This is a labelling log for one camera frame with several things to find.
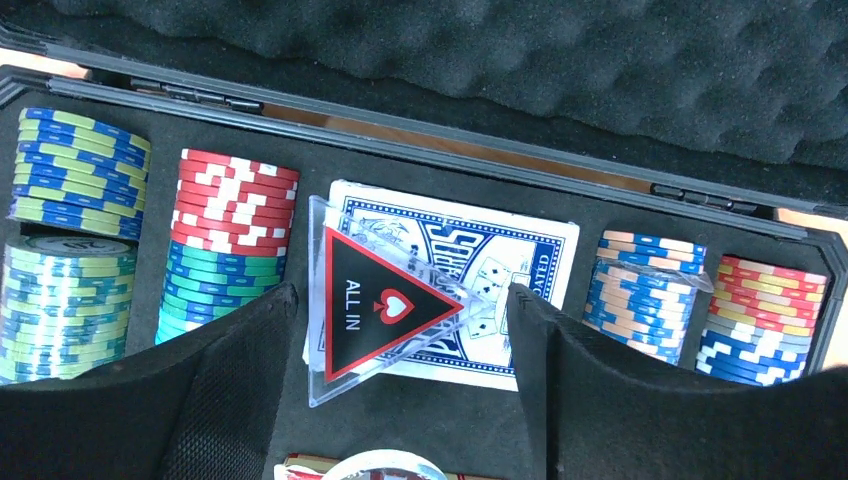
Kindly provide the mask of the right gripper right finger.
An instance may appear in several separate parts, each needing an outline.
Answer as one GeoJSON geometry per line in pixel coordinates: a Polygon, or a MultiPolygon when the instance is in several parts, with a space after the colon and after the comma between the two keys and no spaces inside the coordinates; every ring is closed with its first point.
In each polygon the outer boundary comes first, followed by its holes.
{"type": "Polygon", "coordinates": [[[843,479],[847,371],[768,387],[670,365],[513,284],[507,320],[536,479],[843,479]]]}

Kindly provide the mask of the clear acrylic dealer button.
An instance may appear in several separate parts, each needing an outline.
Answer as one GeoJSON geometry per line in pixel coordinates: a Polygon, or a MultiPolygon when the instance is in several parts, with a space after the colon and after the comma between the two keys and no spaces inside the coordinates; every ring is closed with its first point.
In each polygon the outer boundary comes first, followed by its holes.
{"type": "Polygon", "coordinates": [[[322,479],[447,480],[448,477],[435,464],[417,454],[396,449],[377,449],[340,461],[322,479]]]}

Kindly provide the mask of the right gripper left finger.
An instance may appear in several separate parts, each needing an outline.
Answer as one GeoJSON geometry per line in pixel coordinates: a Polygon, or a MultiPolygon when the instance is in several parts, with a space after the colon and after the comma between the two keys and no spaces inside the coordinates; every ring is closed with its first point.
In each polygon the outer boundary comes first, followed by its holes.
{"type": "Polygon", "coordinates": [[[298,296],[222,318],[72,379],[1,390],[5,479],[259,479],[298,296]]]}

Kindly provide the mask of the blue playing card box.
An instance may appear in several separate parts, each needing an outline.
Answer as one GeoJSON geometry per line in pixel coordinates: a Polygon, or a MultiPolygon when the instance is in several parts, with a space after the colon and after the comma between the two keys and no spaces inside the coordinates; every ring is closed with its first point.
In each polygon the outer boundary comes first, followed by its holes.
{"type": "Polygon", "coordinates": [[[364,220],[399,224],[403,242],[495,309],[381,373],[501,390],[516,387],[506,319],[513,284],[560,305],[578,225],[337,180],[327,200],[364,220]]]}

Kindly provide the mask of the black poker set case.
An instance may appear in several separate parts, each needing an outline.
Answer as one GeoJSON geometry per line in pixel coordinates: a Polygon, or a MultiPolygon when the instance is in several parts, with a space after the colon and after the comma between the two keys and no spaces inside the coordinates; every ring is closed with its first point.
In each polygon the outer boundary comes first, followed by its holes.
{"type": "Polygon", "coordinates": [[[827,275],[816,342],[844,298],[843,241],[764,214],[847,213],[843,1],[5,1],[1,43],[95,71],[2,72],[3,198],[26,105],[152,143],[127,357],[158,346],[181,149],[301,172],[263,475],[293,452],[395,448],[536,479],[518,388],[381,374],[308,406],[308,199],[337,179],[577,224],[565,298],[547,302],[579,323],[608,228],[704,243],[709,271],[736,254],[827,275]]]}

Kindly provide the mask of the red playing card box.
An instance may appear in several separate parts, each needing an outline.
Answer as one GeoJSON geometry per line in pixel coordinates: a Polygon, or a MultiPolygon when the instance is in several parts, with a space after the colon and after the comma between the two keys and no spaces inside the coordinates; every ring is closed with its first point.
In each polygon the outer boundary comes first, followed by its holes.
{"type": "MultiPolygon", "coordinates": [[[[338,463],[339,460],[334,458],[292,453],[281,464],[274,466],[273,478],[276,480],[321,479],[327,471],[338,463]]],[[[450,480],[496,480],[494,477],[452,472],[447,472],[446,477],[450,480]]]]}

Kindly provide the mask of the triangular all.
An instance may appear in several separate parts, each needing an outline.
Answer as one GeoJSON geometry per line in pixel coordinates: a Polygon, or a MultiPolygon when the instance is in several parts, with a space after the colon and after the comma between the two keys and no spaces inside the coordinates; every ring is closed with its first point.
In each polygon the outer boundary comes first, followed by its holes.
{"type": "Polygon", "coordinates": [[[396,221],[309,199],[308,403],[315,408],[495,309],[403,242],[396,221]]]}

